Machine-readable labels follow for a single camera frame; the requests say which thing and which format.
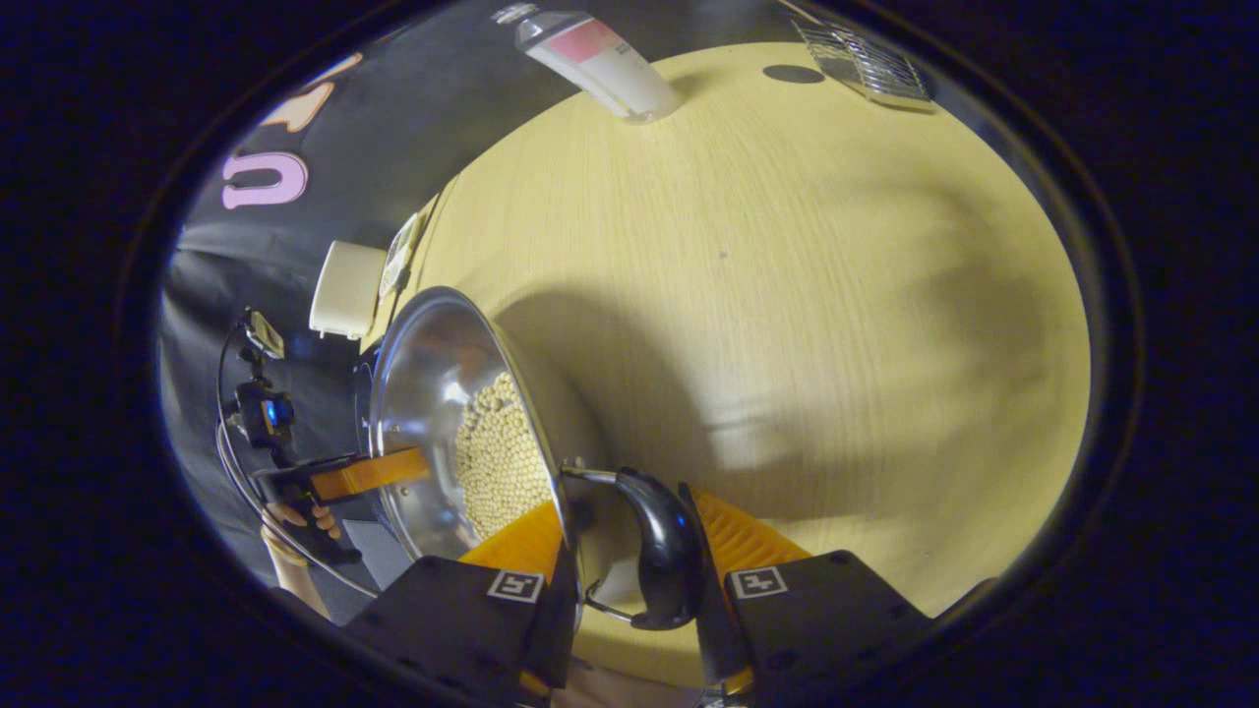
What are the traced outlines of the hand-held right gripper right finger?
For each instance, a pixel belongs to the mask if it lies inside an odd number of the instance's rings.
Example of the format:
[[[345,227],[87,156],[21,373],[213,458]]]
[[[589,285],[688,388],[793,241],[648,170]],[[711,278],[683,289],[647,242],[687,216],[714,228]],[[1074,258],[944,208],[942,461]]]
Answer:
[[[697,648],[728,704],[823,704],[927,640],[922,614],[854,552],[813,556],[714,494],[680,486],[697,515]]]

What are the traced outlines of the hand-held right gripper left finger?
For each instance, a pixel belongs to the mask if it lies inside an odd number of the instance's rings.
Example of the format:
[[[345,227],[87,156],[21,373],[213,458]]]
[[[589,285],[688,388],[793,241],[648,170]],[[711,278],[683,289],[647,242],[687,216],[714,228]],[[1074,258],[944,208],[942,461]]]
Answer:
[[[457,561],[415,561],[347,631],[472,702],[546,707],[567,688],[578,614],[575,556],[545,501]]]

